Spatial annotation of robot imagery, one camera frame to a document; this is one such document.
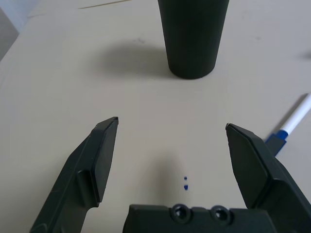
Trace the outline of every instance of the beige surface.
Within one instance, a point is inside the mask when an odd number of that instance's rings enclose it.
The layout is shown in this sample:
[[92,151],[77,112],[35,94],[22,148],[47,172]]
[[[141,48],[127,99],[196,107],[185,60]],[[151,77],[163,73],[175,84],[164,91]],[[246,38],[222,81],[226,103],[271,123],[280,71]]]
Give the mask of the beige surface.
[[85,7],[98,7],[100,5],[126,0],[41,0],[30,12],[29,17],[58,14],[68,10],[78,10]]
[[[106,193],[82,232],[121,232],[131,203],[244,207],[225,125],[264,138],[310,92],[310,7],[231,1],[216,68],[193,81],[168,71],[156,0],[31,18],[0,64],[1,232],[30,229],[70,153],[112,116]],[[309,200],[310,134],[308,115],[279,155]]]

